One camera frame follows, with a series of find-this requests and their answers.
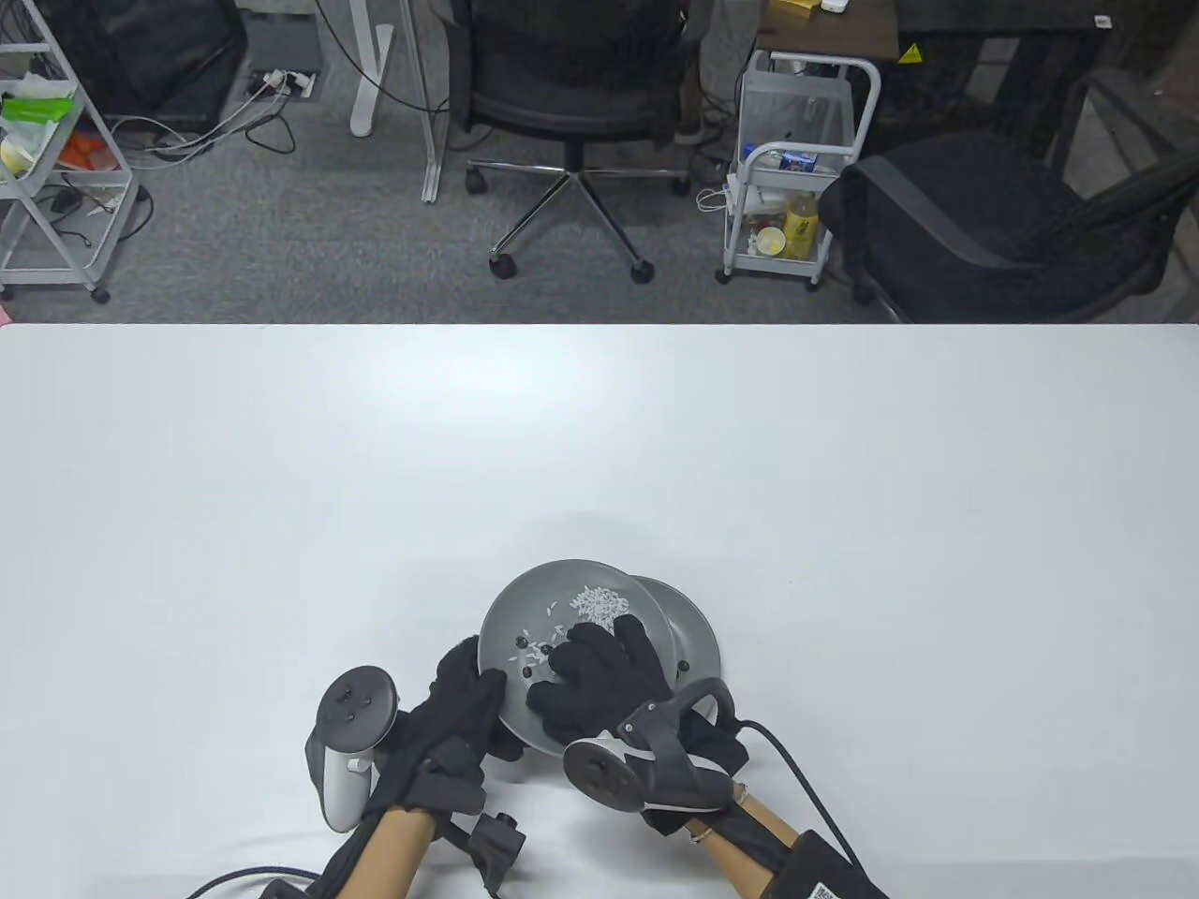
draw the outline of white desk leg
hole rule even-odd
[[[367,0],[349,0],[349,2],[350,14],[354,17],[354,37],[359,42],[359,65],[369,76],[359,82],[359,96],[354,99],[354,109],[350,111],[350,134],[364,138],[374,128],[374,110],[379,104],[379,89],[375,84],[382,84],[384,74],[387,72],[387,54],[391,52],[394,28],[376,25],[372,29]]]
[[[412,67],[412,80],[416,83],[417,105],[429,109],[429,89],[424,83],[424,62],[421,59],[421,44],[416,38],[416,19],[412,17],[412,0],[399,0],[399,16],[404,24],[404,40],[408,41],[409,61]],[[441,185],[441,161],[446,151],[446,129],[450,125],[448,111],[441,115],[418,113],[421,131],[424,135],[424,188],[421,191],[422,203],[436,203],[438,188]]]

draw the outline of black chair armrest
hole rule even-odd
[[[1199,123],[1167,109],[1131,72],[1096,68],[1083,77],[1083,83],[1137,125],[1158,152],[1175,153],[1199,145]]]
[[[1041,266],[1018,263],[982,246],[884,156],[872,156],[842,174],[845,222],[845,273],[856,283],[866,270],[869,242],[869,193],[874,187],[891,199],[926,234],[964,263],[992,271],[1031,271]]]
[[[1049,161],[1049,170],[1058,177],[1066,171],[1078,119],[1086,95],[1092,90],[1135,125],[1158,156],[1171,156],[1179,150],[1199,146],[1199,123],[1171,113],[1140,78],[1119,68],[1095,68],[1074,83],[1066,102],[1065,127],[1058,135]]]
[[[679,36],[680,47],[697,47],[707,35],[707,29],[712,24],[712,10],[716,8],[716,0],[691,0],[687,10],[687,23]]]

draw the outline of orange object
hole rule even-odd
[[[78,131],[62,147],[59,163],[76,171],[112,171],[116,168],[116,158],[103,140]]]

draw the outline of white rolling cart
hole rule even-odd
[[[80,284],[97,303],[107,303],[108,291],[100,285],[100,279],[104,276],[125,223],[137,203],[138,180],[100,111],[79,85],[79,79],[50,34],[37,5],[34,0],[22,0],[22,4],[41,41],[0,43],[0,56],[34,53],[53,55],[70,84],[73,105],[65,119],[53,128],[47,128],[36,159],[20,175],[0,162],[0,200],[8,201],[8,210],[0,224],[0,292],[12,284]],[[78,235],[71,237],[70,242],[65,240],[54,229],[47,211],[37,205],[38,193],[43,188],[66,185],[64,174],[58,169],[59,155],[83,113],[88,113],[116,159],[116,168],[110,171],[72,171],[68,175],[71,187],[86,193],[97,206],[103,204],[100,215],[80,216],[82,222],[73,225],[73,230],[82,229],[86,243],[79,243]],[[30,223],[36,229],[29,228]]]
[[[809,74],[813,66],[821,71],[835,66],[836,77]],[[856,125],[848,79],[854,68],[864,72],[870,85]],[[769,50],[753,54],[741,80],[736,158],[729,169],[736,183],[725,185],[724,258],[716,271],[719,283],[727,284],[735,271],[743,270],[807,278],[809,290],[819,285],[832,234],[821,225],[807,259],[752,253],[751,213],[763,197],[777,200],[779,192],[807,191],[819,199],[861,155],[881,89],[879,70],[863,59]],[[748,146],[753,149],[747,153]],[[814,170],[779,169],[784,153],[790,161],[814,156]]]

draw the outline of chair base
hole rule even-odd
[[[495,273],[496,277],[505,280],[516,274],[516,264],[504,251],[525,228],[529,227],[529,223],[532,222],[532,219],[536,218],[537,215],[544,210],[555,197],[561,194],[567,187],[574,187],[586,199],[588,205],[600,217],[600,221],[603,222],[608,233],[616,239],[616,243],[620,246],[621,251],[629,261],[629,277],[638,284],[647,284],[653,279],[653,265],[643,259],[637,252],[637,247],[634,247],[632,241],[628,240],[628,235],[625,234],[625,229],[617,224],[616,219],[611,217],[611,213],[608,212],[607,207],[600,200],[595,188],[591,186],[591,181],[600,179],[626,177],[671,179],[675,182],[673,187],[676,194],[685,195],[689,193],[689,177],[687,171],[683,169],[584,168],[582,147],[576,145],[566,146],[566,164],[562,167],[531,165],[514,162],[501,162],[498,159],[470,159],[466,163],[468,192],[482,193],[487,189],[487,183],[483,181],[480,171],[481,169],[507,171],[522,175],[555,176],[554,183],[550,185],[549,189],[541,195],[541,199],[532,205],[532,209],[525,212],[524,216],[522,216],[520,219],[512,225],[511,229],[508,229],[508,233],[492,246],[489,258],[492,272]]]

